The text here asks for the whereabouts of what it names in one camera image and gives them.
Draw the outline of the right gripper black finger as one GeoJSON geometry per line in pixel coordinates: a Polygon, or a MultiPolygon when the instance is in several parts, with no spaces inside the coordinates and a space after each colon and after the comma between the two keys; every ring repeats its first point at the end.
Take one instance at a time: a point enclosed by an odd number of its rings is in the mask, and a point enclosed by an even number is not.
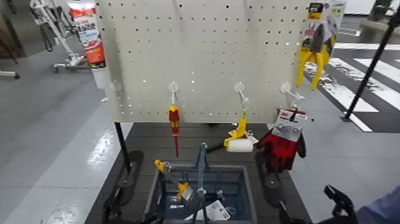
{"type": "Polygon", "coordinates": [[[356,224],[358,223],[357,216],[354,211],[352,200],[342,191],[326,185],[324,193],[331,199],[335,205],[332,210],[332,217],[323,221],[326,224],[356,224]]]}
{"type": "Polygon", "coordinates": [[[279,201],[279,220],[283,224],[310,224],[304,219],[290,217],[283,201],[279,201]]]}

